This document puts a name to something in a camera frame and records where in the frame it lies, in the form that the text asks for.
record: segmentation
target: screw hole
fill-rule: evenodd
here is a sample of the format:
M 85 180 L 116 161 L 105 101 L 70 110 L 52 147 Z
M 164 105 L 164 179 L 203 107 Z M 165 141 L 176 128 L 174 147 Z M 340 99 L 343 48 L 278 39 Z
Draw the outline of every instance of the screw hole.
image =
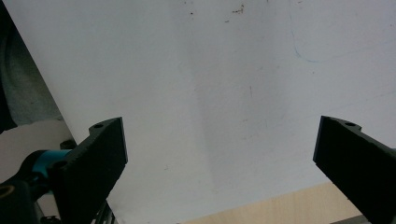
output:
M 57 161 L 55 164 L 53 164 L 53 168 L 55 169 L 61 169 L 62 167 L 67 165 L 67 161 Z
M 15 187 L 12 185 L 6 185 L 0 187 L 0 199 L 3 199 L 10 195 L 14 191 Z

